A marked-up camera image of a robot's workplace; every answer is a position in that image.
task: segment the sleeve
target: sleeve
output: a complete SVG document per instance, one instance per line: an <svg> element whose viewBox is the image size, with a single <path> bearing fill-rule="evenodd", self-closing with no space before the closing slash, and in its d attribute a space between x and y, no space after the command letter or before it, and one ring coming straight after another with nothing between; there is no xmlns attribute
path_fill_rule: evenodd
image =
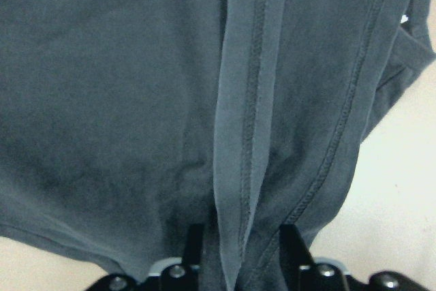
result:
<svg viewBox="0 0 436 291"><path fill-rule="evenodd" d="M410 0L406 20L399 23L392 52L375 91L362 141L435 59L427 19L431 0Z"/></svg>

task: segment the clothing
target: clothing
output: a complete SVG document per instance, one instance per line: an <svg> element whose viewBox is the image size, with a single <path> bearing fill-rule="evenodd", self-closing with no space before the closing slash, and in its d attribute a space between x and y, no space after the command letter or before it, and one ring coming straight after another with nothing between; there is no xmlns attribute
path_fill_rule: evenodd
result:
<svg viewBox="0 0 436 291"><path fill-rule="evenodd" d="M337 214L429 3L0 0L0 235L142 281L201 223L201 291L286 290L279 226Z"/></svg>

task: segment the beige surface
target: beige surface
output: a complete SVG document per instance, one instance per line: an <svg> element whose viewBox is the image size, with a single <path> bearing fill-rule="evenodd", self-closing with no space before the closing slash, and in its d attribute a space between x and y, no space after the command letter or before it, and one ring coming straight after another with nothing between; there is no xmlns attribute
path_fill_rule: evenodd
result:
<svg viewBox="0 0 436 291"><path fill-rule="evenodd" d="M429 19L436 44L436 0ZM436 290L436 63L363 143L340 213L314 256L342 261L366 281L394 269ZM106 272L0 238L0 290L82 291Z"/></svg>

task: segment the dark gray garment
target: dark gray garment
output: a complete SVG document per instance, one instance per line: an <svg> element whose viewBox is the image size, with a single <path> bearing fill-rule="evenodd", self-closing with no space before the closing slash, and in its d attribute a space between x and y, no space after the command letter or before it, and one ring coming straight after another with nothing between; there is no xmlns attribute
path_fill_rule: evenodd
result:
<svg viewBox="0 0 436 291"><path fill-rule="evenodd" d="M429 3L0 0L0 234L143 280L203 223L200 291L285 291L279 226L337 214Z"/></svg>

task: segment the silver screw head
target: silver screw head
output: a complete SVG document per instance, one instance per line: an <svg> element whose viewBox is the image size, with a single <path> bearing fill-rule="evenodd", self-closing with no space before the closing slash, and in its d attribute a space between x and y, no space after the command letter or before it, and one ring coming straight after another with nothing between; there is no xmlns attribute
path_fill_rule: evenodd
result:
<svg viewBox="0 0 436 291"><path fill-rule="evenodd" d="M377 283L385 288L396 289L400 285L395 277L390 274L382 274L377 277Z"/></svg>
<svg viewBox="0 0 436 291"><path fill-rule="evenodd" d="M109 284L109 290L110 291L121 291L127 286L127 281L123 279L122 277L114 277L112 281L110 281Z"/></svg>
<svg viewBox="0 0 436 291"><path fill-rule="evenodd" d="M175 278L175 279L178 279L185 274L186 274L185 269L180 265L174 265L170 269L170 276Z"/></svg>
<svg viewBox="0 0 436 291"><path fill-rule="evenodd" d="M318 265L318 271L320 272L320 274L322 276L325 276L325 277L330 277L330 276L334 275L334 269L330 265L327 265L327 264Z"/></svg>

